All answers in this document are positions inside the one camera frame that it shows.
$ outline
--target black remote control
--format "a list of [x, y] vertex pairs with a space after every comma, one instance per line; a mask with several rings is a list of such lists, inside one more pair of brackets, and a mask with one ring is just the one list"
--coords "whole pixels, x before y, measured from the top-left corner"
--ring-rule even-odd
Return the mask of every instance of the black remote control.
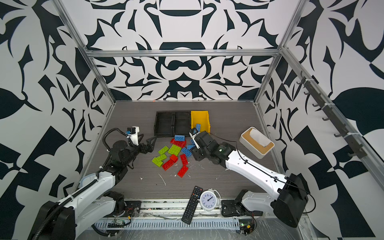
[[200, 200], [201, 193], [203, 193], [203, 189], [201, 187], [195, 186], [191, 198], [189, 199], [187, 208], [185, 209], [184, 215], [181, 218], [181, 220], [188, 225], [191, 224], [193, 215], [195, 214], [197, 203]]

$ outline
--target green toy brick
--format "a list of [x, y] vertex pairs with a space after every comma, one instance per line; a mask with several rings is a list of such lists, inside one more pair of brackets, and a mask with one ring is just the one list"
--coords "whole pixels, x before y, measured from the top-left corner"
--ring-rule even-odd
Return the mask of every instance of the green toy brick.
[[159, 157], [156, 157], [158, 161], [163, 161], [164, 159], [167, 159], [167, 156], [165, 154], [161, 154]]
[[167, 146], [164, 146], [162, 149], [160, 149], [160, 150], [158, 151], [158, 153], [159, 153], [160, 155], [162, 155], [162, 154], [166, 153], [168, 150], [169, 150], [169, 148], [168, 148]]
[[181, 147], [173, 144], [172, 147], [169, 149], [168, 153], [177, 156], [180, 151], [181, 151]]
[[154, 164], [156, 164], [156, 166], [158, 166], [158, 167], [161, 167], [161, 165], [163, 165], [163, 162], [162, 162], [162, 161], [158, 161], [158, 160], [157, 160], [157, 157], [154, 157], [154, 158], [152, 159], [152, 162], [153, 162]]

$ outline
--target black and white patterned wall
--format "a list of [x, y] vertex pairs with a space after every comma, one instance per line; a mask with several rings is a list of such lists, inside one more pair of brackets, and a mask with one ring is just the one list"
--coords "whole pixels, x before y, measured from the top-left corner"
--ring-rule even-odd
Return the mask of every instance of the black and white patterned wall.
[[72, 191], [111, 106], [50, 1], [0, 0], [0, 239]]
[[[298, 0], [67, 0], [90, 50], [277, 48]], [[98, 59], [116, 99], [253, 99], [270, 57]]]
[[[383, 1], [310, 0], [288, 47], [383, 158]], [[260, 106], [286, 174], [316, 199], [319, 239], [382, 239], [384, 192], [282, 59]], [[310, 198], [306, 210], [314, 207]]]

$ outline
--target tissue box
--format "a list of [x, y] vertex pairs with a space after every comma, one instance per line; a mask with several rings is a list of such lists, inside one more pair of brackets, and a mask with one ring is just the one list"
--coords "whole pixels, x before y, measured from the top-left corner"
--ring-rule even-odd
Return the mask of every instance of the tissue box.
[[240, 142], [258, 159], [262, 159], [275, 144], [255, 127], [248, 128], [240, 136]]

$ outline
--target alarm clock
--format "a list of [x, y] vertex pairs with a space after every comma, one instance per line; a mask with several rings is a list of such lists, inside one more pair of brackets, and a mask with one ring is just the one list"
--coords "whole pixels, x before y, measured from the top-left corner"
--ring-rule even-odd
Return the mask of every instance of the alarm clock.
[[216, 206], [220, 205], [220, 199], [217, 199], [215, 191], [220, 196], [220, 193], [213, 189], [208, 189], [200, 195], [200, 206], [205, 211], [212, 211]]

